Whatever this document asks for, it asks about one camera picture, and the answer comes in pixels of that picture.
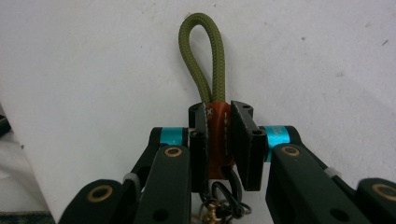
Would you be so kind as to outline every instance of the orange tape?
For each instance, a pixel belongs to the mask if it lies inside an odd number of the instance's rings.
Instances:
[[[209,129],[209,179],[226,179],[222,167],[233,168],[230,147],[231,107],[226,102],[214,102],[206,107]]]

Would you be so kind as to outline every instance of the green rope loop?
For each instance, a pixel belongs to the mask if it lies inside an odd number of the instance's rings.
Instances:
[[[213,84],[210,93],[209,85],[198,62],[196,62],[190,47],[190,32],[196,25],[202,25],[209,36],[212,48]],[[202,101],[209,104],[215,101],[225,101],[225,62],[224,47],[216,24],[204,13],[190,15],[180,26],[178,45],[181,56],[195,81]]]

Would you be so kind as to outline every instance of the copper component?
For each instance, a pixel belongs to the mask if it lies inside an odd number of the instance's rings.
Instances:
[[[385,184],[374,184],[373,191],[388,200],[396,202],[396,188]]]
[[[164,154],[167,157],[178,157],[181,154],[181,149],[178,147],[169,147],[165,150]]]
[[[219,207],[219,202],[211,202],[209,203],[206,208],[207,208],[207,213],[203,217],[203,222],[205,224],[220,224],[221,218],[216,217],[216,209]]]
[[[295,147],[282,147],[282,152],[288,156],[298,156],[300,151]]]
[[[87,199],[91,203],[99,203],[106,200],[113,193],[113,188],[109,185],[101,185],[92,189],[88,195]]]

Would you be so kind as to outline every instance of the black wire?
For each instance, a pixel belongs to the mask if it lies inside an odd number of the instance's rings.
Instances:
[[[230,169],[229,167],[223,168],[221,170],[224,174],[224,176],[228,179],[231,185],[231,191],[233,193],[233,197],[241,203],[242,201],[242,186],[241,182],[238,179],[238,176],[236,173]]]
[[[219,181],[216,181],[212,184],[212,195],[213,198],[218,199],[219,196],[217,194],[217,189],[221,191],[224,195],[225,199],[229,203],[231,207],[231,213],[234,218],[241,218],[245,214],[245,209],[239,204],[239,202],[233,197],[231,192],[221,184]]]

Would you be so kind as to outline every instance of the white background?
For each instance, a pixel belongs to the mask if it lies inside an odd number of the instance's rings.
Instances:
[[[228,100],[295,126],[353,188],[396,181],[394,1],[1,1],[0,102],[56,218],[89,182],[121,180],[151,128],[188,126],[200,99],[177,33],[198,11],[222,34]],[[191,45],[211,77],[203,29]],[[264,195],[238,223],[271,222]]]

